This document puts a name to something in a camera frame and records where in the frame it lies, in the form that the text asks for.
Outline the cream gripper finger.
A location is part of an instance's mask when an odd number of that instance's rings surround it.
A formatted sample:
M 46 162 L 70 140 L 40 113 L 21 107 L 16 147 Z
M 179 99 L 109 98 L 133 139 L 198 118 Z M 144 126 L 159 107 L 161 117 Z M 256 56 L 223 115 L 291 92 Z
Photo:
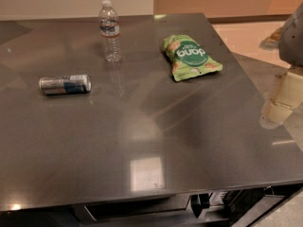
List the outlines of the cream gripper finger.
M 303 102 L 303 67 L 291 66 L 282 76 L 274 98 L 271 100 L 267 118 L 281 124 Z

